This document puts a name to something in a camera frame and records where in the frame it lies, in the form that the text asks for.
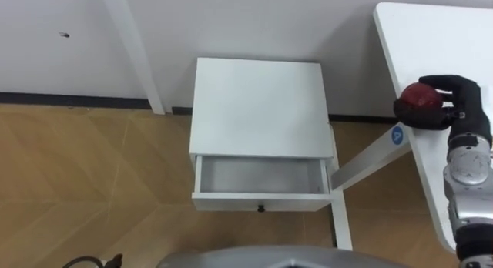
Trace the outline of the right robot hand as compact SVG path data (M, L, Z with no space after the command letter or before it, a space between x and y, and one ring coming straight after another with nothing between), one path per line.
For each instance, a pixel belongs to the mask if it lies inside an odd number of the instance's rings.
M451 107L439 109L418 108L399 98L393 110L399 122L406 126L425 130L451 130L451 137L471 133L492 142L488 116L482 108L480 86L460 75L426 75L421 84L445 92L442 99Z

